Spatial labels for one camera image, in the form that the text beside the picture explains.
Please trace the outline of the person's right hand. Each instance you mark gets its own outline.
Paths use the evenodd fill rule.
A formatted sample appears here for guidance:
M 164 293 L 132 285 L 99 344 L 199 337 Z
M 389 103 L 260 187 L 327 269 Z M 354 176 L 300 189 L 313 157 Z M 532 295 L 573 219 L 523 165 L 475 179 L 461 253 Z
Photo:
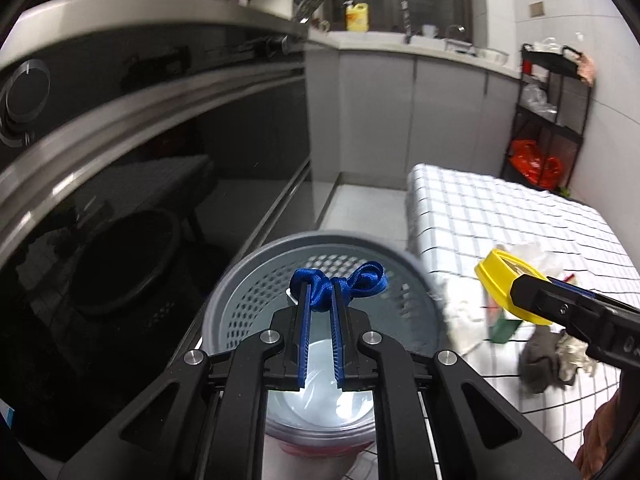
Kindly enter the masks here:
M 582 433 L 584 442 L 574 458 L 574 465 L 583 479 L 591 479 L 608 458 L 608 442 L 614 434 L 618 404 L 620 393 L 616 391 L 608 402 L 597 409 Z

